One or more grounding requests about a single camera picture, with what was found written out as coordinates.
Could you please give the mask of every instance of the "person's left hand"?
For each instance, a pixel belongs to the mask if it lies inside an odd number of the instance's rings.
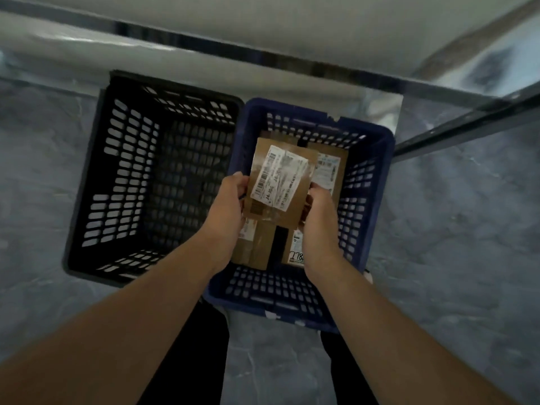
[[[218,195],[198,232],[208,242],[208,252],[212,253],[216,273],[229,263],[238,234],[244,225],[244,201],[238,198],[246,193],[248,180],[249,176],[236,172],[221,181]]]

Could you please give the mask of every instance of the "white label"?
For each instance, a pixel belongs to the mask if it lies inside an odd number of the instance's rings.
[[[251,198],[286,212],[308,163],[305,157],[270,146]]]
[[[257,220],[246,219],[246,223],[244,223],[244,226],[240,230],[240,234],[238,235],[238,238],[244,239],[247,241],[253,241],[253,238],[255,237],[256,228],[257,228]]]
[[[303,234],[300,230],[293,232],[293,241],[291,243],[291,251],[289,252],[289,263],[303,266],[303,251],[302,251]]]
[[[330,194],[334,194],[340,160],[337,156],[319,153],[317,166],[315,167],[315,173],[313,173],[313,179],[311,181],[326,190],[330,190]]]

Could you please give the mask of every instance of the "forearm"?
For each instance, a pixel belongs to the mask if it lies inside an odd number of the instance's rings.
[[[214,272],[196,234],[0,367],[0,403],[135,404]]]
[[[513,403],[439,345],[340,256],[315,271],[321,292],[349,349],[382,405]]]

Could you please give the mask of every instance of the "leg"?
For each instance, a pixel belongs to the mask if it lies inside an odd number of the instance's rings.
[[[330,373],[338,405],[349,403],[377,405],[375,395],[369,388],[343,337],[321,332],[321,341],[332,361]]]
[[[222,313],[206,301],[193,309],[138,405],[194,401],[219,404],[229,331]]]

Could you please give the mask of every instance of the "person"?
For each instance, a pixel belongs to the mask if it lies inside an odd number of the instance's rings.
[[[144,276],[1,364],[0,403],[219,403],[227,326],[222,314],[198,300],[231,258],[247,181],[240,172],[224,178],[192,238]],[[308,199],[305,271],[341,333],[323,333],[338,403],[513,403],[342,257],[327,190],[314,185]]]

